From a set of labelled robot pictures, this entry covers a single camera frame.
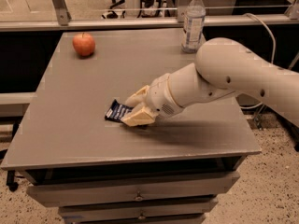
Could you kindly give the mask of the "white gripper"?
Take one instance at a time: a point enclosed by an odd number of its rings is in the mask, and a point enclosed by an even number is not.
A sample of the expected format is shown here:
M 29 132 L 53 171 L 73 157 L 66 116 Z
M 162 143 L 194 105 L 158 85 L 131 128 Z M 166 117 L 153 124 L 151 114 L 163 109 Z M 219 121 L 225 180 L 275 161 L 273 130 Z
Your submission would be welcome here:
M 166 119 L 181 113 L 183 108 L 171 94 L 169 78 L 170 74 L 166 73 L 128 97 L 125 104 L 133 107 L 133 110 L 124 115 L 121 121 L 127 126 L 135 127 L 151 124 L 157 116 Z M 144 100 L 147 105 L 138 105 Z

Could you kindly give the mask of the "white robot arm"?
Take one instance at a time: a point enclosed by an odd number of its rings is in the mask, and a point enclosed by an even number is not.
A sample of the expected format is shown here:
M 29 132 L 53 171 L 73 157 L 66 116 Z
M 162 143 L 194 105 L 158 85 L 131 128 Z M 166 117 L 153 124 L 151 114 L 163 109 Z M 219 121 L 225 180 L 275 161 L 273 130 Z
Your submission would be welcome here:
M 193 63 L 166 73 L 129 97 L 133 110 L 121 119 L 128 126 L 169 118 L 197 103 L 246 94 L 299 126 L 299 74 L 265 61 L 240 43 L 213 38 Z

